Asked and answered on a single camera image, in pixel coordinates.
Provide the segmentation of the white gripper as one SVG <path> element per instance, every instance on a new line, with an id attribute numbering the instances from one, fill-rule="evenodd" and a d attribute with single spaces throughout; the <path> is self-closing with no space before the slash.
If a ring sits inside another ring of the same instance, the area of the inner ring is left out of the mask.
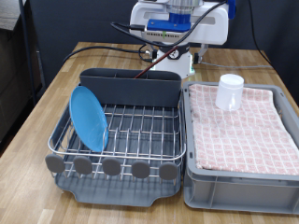
<path id="1" fill-rule="evenodd" d="M 130 33 L 167 45 L 202 44 L 193 57 L 193 63 L 199 64 L 208 44 L 226 42 L 229 20 L 229 1 L 138 1 L 131 12 Z M 150 55 L 157 59 L 153 45 Z"/>

